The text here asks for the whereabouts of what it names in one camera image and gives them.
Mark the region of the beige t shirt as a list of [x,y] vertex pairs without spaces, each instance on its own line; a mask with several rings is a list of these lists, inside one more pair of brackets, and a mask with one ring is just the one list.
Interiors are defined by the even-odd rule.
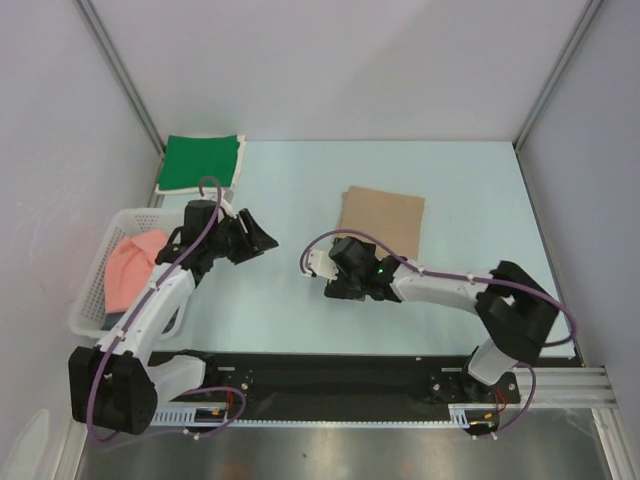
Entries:
[[351,186],[342,196],[338,228],[364,232],[395,253],[416,259],[424,208],[422,197]]

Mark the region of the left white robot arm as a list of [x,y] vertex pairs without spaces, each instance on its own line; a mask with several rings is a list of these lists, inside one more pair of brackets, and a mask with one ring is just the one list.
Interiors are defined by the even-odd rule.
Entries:
[[149,363],[166,326],[177,321],[215,260],[238,265],[277,248],[251,213],[223,201],[190,201],[169,236],[149,280],[124,316],[93,347],[68,361],[71,411],[89,429],[142,434],[158,407],[183,395],[207,400],[221,387],[209,355],[183,350],[158,366]]

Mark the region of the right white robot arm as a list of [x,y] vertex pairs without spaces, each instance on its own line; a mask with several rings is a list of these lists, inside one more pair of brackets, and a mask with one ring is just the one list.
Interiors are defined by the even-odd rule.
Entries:
[[533,365],[559,314],[552,297],[517,264],[502,261],[486,273],[427,271],[399,255],[376,255],[376,246],[353,236],[330,250],[307,247],[304,275],[325,279],[328,298],[421,302],[476,315],[489,338],[466,360],[457,384],[465,401],[490,401],[503,375],[519,363]]

